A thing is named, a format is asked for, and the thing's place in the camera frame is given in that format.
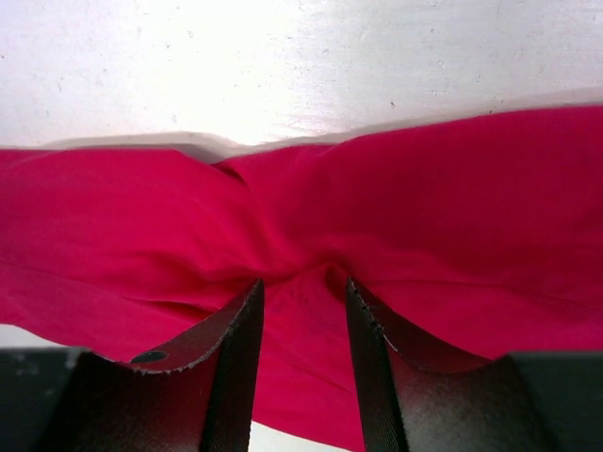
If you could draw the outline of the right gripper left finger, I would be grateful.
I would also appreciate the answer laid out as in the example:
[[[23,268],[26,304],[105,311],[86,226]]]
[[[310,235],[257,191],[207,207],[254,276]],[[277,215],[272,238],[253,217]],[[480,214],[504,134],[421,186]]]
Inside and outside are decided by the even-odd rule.
[[[264,323],[255,282],[128,363],[81,347],[1,352],[5,451],[245,451]]]

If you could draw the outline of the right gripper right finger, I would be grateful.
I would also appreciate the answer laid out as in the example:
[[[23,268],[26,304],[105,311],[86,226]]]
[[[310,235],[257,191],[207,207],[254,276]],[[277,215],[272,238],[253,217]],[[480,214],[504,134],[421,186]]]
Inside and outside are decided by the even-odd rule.
[[[598,451],[602,355],[487,360],[396,314],[355,280],[346,315],[368,451]]]

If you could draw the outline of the bright red t shirt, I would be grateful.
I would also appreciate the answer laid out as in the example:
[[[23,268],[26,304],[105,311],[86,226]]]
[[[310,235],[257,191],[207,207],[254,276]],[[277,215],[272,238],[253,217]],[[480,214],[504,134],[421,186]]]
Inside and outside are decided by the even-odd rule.
[[[602,110],[518,111],[207,164],[1,152],[1,320],[126,361],[266,290],[253,418],[363,448],[355,278],[487,358],[602,346]]]

